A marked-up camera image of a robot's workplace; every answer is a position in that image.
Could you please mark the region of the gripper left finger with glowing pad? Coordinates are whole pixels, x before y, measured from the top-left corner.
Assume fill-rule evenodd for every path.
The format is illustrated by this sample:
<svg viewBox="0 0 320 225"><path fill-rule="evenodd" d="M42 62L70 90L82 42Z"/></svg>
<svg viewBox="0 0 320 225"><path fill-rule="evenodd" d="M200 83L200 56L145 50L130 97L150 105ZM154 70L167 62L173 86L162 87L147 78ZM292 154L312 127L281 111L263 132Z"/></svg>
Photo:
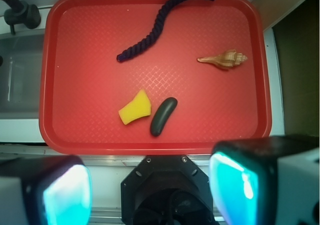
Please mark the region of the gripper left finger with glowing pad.
<svg viewBox="0 0 320 225"><path fill-rule="evenodd" d="M79 156L0 162L2 225L87 225L92 202L91 174Z"/></svg>

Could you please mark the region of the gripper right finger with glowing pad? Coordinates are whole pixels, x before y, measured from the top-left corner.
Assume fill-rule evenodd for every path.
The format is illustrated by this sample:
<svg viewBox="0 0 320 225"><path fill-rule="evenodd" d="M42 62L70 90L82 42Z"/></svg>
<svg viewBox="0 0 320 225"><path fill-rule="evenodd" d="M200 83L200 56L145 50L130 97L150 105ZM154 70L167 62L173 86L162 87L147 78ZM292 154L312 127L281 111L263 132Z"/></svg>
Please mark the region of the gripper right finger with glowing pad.
<svg viewBox="0 0 320 225"><path fill-rule="evenodd" d="M209 160L214 204L228 225L317 225L320 141L282 135L220 141Z"/></svg>

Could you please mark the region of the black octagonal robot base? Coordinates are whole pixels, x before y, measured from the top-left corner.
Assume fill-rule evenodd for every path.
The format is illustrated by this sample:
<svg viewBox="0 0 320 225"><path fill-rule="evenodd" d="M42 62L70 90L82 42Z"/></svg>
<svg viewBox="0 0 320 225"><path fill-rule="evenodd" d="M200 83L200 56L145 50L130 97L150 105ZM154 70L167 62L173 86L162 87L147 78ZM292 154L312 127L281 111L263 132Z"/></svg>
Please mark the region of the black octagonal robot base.
<svg viewBox="0 0 320 225"><path fill-rule="evenodd" d="M146 156L121 182L126 225L217 225L209 177L186 155Z"/></svg>

